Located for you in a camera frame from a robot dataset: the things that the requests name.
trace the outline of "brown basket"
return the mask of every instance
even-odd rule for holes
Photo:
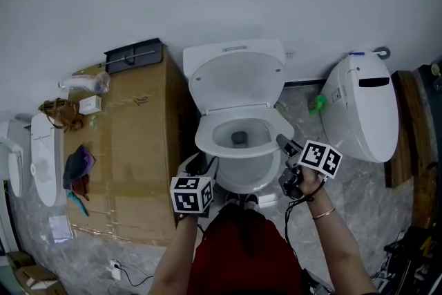
[[[64,131],[78,131],[83,128],[83,115],[78,113],[79,105],[68,101],[67,99],[57,98],[54,101],[45,101],[39,107],[39,111],[43,112],[46,117],[53,118],[57,126],[49,122],[57,129],[64,129]]]

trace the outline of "person's right hand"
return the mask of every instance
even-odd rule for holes
[[[307,196],[319,187],[320,180],[318,172],[309,167],[301,166],[301,171],[303,180],[299,184],[299,188],[304,193],[304,196]]]

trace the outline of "person's left arm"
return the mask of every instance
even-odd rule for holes
[[[148,295],[186,295],[195,248],[198,216],[178,223],[175,236],[158,263]]]

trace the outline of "person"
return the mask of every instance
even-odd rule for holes
[[[320,179],[304,166],[302,174],[300,189],[307,196]],[[307,203],[335,292],[377,294],[358,244],[326,191],[320,189]],[[194,260],[198,217],[180,221],[148,295],[304,294],[298,260],[275,225],[256,211],[257,197],[248,196],[244,207],[239,207],[238,195],[228,193],[226,206],[207,227]]]

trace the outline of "white toilet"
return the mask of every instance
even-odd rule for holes
[[[29,130],[13,120],[0,123],[0,180],[9,180],[14,194],[21,197],[31,178]]]
[[[41,201],[48,207],[66,204],[63,189],[63,131],[56,129],[43,113],[31,122],[31,174]]]
[[[195,136],[208,158],[218,156],[216,182],[234,193],[268,185],[280,168],[276,136],[294,128],[273,107],[285,83],[285,51],[274,39],[186,48],[184,74],[202,117]]]
[[[398,109],[390,74],[370,51],[348,55],[327,79],[320,111],[325,134],[342,154],[370,162],[386,162],[398,141]]]

